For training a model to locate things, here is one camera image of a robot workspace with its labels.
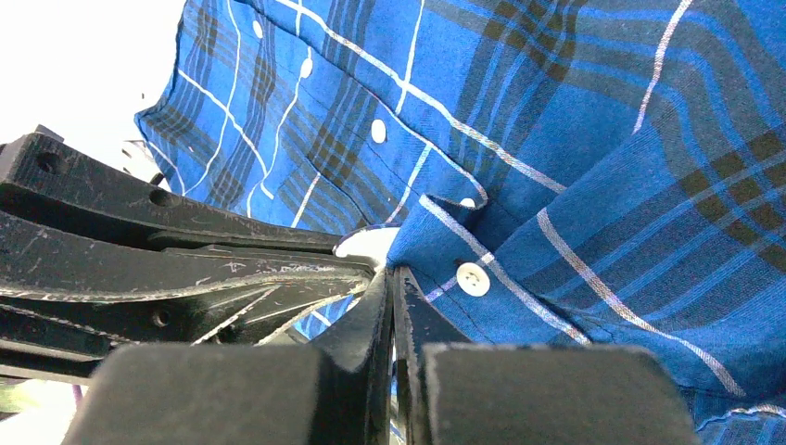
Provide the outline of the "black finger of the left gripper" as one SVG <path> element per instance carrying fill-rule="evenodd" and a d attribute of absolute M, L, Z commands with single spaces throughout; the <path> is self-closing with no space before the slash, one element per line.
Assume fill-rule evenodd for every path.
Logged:
<path fill-rule="evenodd" d="M 333 237 L 236 218 L 221 230 L 216 217 L 173 235 L 181 267 L 164 297 L 184 302 L 183 343 L 231 339 L 316 303 L 362 292 L 374 270 L 336 257 Z"/>

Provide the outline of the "blue plaid shirt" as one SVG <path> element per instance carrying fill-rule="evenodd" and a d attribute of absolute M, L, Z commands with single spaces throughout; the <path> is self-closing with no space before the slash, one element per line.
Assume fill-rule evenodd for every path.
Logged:
<path fill-rule="evenodd" d="M 781 1 L 188 1 L 175 193 L 386 253 L 477 342 L 636 345 L 705 444 L 785 440 Z"/>

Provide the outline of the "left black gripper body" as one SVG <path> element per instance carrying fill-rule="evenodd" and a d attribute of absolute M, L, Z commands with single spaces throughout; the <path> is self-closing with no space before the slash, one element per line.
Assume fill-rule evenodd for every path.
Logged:
<path fill-rule="evenodd" d="M 1 377 L 84 379 L 113 350 L 184 341 L 184 198 L 44 133 L 1 148 Z"/>

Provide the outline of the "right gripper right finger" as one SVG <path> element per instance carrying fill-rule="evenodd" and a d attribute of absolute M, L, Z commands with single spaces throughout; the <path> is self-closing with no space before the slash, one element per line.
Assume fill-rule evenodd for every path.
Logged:
<path fill-rule="evenodd" d="M 470 341 L 392 274 L 399 419 L 411 444 L 695 444 L 688 410 L 646 350 Z"/>

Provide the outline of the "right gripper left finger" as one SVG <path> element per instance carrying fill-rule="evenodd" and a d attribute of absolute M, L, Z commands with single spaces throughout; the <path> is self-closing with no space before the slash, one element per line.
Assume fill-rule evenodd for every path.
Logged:
<path fill-rule="evenodd" d="M 389 273 L 312 342 L 124 347 L 96 370 L 68 444 L 386 444 Z"/>

